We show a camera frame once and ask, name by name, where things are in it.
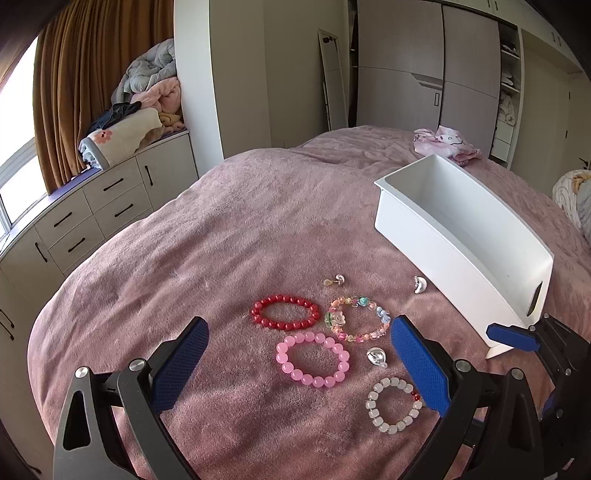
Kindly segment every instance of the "wardrobe door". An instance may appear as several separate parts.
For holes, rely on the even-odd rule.
[[[483,158],[488,158],[498,106],[498,100],[490,95],[445,82],[440,123],[459,130],[464,140],[480,148]]]
[[[412,73],[359,68],[357,125],[437,130],[441,87]]]
[[[359,0],[359,66],[443,79],[441,4]]]
[[[499,98],[499,24],[455,7],[443,7],[445,81]]]

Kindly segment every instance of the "bracelet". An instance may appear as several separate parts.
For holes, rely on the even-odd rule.
[[[326,378],[312,377],[310,374],[305,374],[299,368],[294,368],[294,365],[289,362],[287,350],[296,343],[314,342],[324,345],[328,350],[332,350],[339,357],[339,369],[332,375]],[[294,336],[286,336],[281,343],[277,344],[277,355],[275,360],[281,364],[283,373],[289,374],[291,379],[295,382],[302,382],[304,385],[313,385],[320,388],[323,385],[327,388],[332,388],[335,383],[342,382],[345,379],[345,372],[349,370],[349,352],[343,349],[343,345],[336,343],[332,337],[324,336],[324,333],[314,332],[297,332]]]
[[[408,415],[394,425],[389,425],[384,422],[384,419],[379,416],[379,410],[375,408],[375,401],[378,399],[378,394],[386,387],[398,387],[403,392],[411,394],[414,398],[413,407],[408,412]],[[374,385],[373,390],[369,392],[368,398],[369,399],[365,401],[365,408],[369,410],[369,418],[373,419],[373,424],[380,432],[388,432],[390,435],[393,435],[396,432],[401,432],[408,427],[413,422],[413,419],[418,417],[418,411],[423,407],[421,395],[413,392],[413,386],[410,383],[406,383],[398,377],[381,379],[379,383]]]
[[[281,301],[283,303],[293,303],[295,305],[310,309],[310,316],[299,322],[275,322],[263,317],[261,315],[261,309],[277,301]],[[299,330],[301,328],[308,328],[314,325],[316,320],[320,318],[320,313],[318,313],[318,305],[312,303],[310,300],[302,299],[301,297],[290,297],[288,295],[272,295],[265,299],[259,300],[253,305],[251,317],[254,323],[263,325],[263,327],[274,328],[277,330]]]
[[[343,314],[342,310],[339,308],[341,305],[351,305],[352,307],[367,307],[370,310],[374,310],[375,313],[378,315],[380,319],[381,326],[378,330],[375,330],[371,333],[365,333],[361,335],[349,335],[343,331],[343,325],[345,322],[345,314]],[[359,298],[344,298],[339,297],[336,300],[333,300],[330,304],[329,311],[326,312],[324,315],[324,322],[332,330],[333,333],[336,334],[337,338],[341,341],[346,340],[348,342],[357,342],[362,343],[366,342],[367,340],[376,340],[381,336],[386,335],[386,330],[390,326],[390,312],[388,310],[384,310],[380,307],[377,303],[370,300],[367,297],[359,297]]]

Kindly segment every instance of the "white plastic bin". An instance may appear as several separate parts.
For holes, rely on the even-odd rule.
[[[437,155],[375,184],[376,229],[464,315],[490,347],[487,358],[509,350],[486,328],[540,318],[554,261],[544,242],[497,195]]]

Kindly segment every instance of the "brown curtain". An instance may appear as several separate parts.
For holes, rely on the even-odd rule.
[[[48,193],[84,169],[80,140],[129,64],[173,35],[173,0],[73,0],[41,32],[33,115]]]

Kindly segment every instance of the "white beaded bracelet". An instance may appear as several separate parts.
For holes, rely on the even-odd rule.
[[[375,408],[375,401],[378,399],[378,394],[381,393],[385,387],[398,387],[403,392],[412,395],[415,399],[413,407],[408,412],[408,415],[394,425],[389,425],[384,422],[384,419],[379,416],[379,410]],[[369,399],[365,402],[365,408],[369,410],[369,418],[372,419],[373,424],[380,432],[388,432],[390,435],[393,435],[396,432],[401,432],[408,427],[413,422],[413,419],[418,417],[418,411],[423,407],[420,395],[413,393],[413,386],[398,377],[381,379],[379,383],[374,385],[373,390],[369,392],[368,398]]]

